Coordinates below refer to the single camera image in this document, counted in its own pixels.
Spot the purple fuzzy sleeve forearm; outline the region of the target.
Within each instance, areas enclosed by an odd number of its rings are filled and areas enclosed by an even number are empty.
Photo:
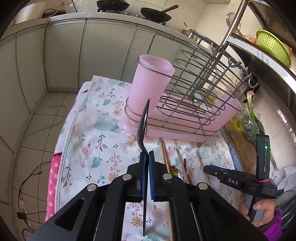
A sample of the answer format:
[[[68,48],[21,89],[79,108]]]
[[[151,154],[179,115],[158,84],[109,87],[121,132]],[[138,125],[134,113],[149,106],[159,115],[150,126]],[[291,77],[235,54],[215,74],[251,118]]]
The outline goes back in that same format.
[[[262,225],[258,228],[267,237],[269,241],[277,241],[282,236],[281,217],[281,210],[276,209],[274,211],[274,218],[269,223]]]

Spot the person's right hand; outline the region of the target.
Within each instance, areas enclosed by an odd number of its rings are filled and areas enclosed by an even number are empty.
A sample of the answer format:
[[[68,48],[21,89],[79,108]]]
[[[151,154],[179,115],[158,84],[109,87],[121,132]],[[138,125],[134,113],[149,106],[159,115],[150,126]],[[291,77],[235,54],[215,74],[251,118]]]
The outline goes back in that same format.
[[[262,211],[262,210],[264,211],[261,220],[252,223],[256,227],[261,227],[273,220],[274,213],[275,213],[275,201],[272,199],[262,199],[253,205],[253,209],[257,211]],[[238,211],[247,220],[249,220],[249,216],[248,216],[249,209],[245,204],[244,193],[240,194]]]

